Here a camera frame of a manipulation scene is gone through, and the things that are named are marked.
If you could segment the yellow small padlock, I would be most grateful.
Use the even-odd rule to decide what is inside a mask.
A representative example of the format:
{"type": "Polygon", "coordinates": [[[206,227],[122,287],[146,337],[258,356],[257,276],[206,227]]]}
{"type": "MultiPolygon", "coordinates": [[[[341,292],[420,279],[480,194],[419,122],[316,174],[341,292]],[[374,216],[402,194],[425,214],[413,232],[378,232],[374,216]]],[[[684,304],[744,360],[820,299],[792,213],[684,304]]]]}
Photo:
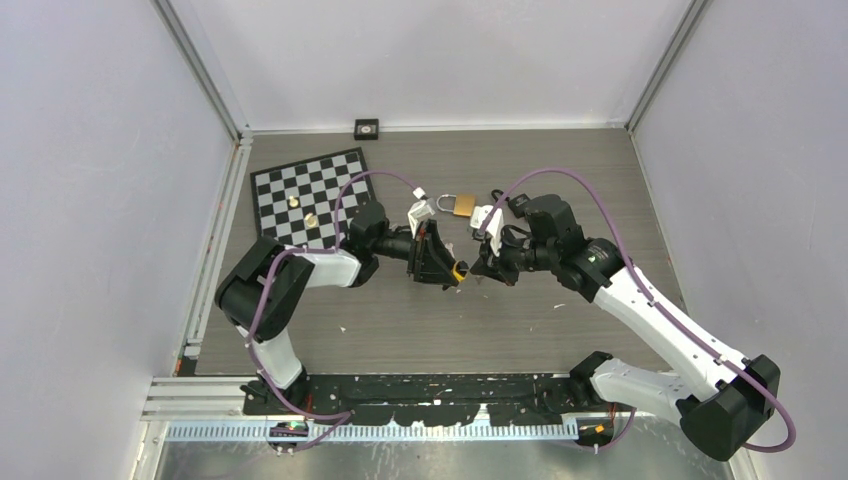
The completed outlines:
{"type": "Polygon", "coordinates": [[[451,274],[457,283],[461,283],[465,280],[469,271],[469,266],[465,261],[457,261],[451,270],[451,274]]]}

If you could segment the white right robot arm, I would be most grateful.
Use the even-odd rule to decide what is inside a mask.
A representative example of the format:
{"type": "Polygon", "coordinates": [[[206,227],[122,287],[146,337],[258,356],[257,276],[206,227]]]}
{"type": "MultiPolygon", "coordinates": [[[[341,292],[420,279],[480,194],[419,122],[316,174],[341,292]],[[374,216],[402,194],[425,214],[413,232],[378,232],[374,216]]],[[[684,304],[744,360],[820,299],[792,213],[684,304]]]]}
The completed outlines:
{"type": "Polygon", "coordinates": [[[700,327],[604,238],[584,235],[571,206],[548,194],[525,205],[529,228],[477,206],[470,225],[480,240],[472,274],[513,286],[524,272],[549,272],[566,289],[611,314],[670,367],[640,369],[605,352],[574,367],[571,397],[584,410],[623,403],[678,425],[703,454],[731,459],[774,414],[781,370],[768,356],[747,356],[700,327]]]}

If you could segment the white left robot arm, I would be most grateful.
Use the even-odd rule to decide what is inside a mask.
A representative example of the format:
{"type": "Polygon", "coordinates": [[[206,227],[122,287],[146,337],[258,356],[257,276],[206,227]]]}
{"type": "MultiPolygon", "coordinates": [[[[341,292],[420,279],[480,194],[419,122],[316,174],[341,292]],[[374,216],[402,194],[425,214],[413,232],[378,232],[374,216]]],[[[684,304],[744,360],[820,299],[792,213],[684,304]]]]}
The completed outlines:
{"type": "Polygon", "coordinates": [[[442,241],[435,220],[391,227],[383,205],[370,201],[349,221],[339,248],[307,250],[262,237],[217,288],[215,305],[240,332],[280,412],[298,412],[307,398],[304,367],[288,331],[304,291],[359,287],[382,257],[405,262],[414,282],[442,289],[458,286],[469,270],[442,241]]]}

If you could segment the black Kaijing padlock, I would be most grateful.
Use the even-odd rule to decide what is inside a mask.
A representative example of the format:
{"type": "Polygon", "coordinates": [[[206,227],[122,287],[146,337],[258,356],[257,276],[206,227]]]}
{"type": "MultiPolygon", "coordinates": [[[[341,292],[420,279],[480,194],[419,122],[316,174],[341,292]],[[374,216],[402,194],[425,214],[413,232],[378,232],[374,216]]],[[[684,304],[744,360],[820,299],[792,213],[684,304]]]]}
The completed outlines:
{"type": "Polygon", "coordinates": [[[531,200],[531,198],[524,194],[518,194],[516,196],[510,197],[504,194],[503,190],[493,189],[490,191],[490,196],[493,201],[497,202],[501,199],[504,199],[505,205],[509,208],[512,214],[517,218],[524,218],[526,211],[526,204],[531,200]]]}

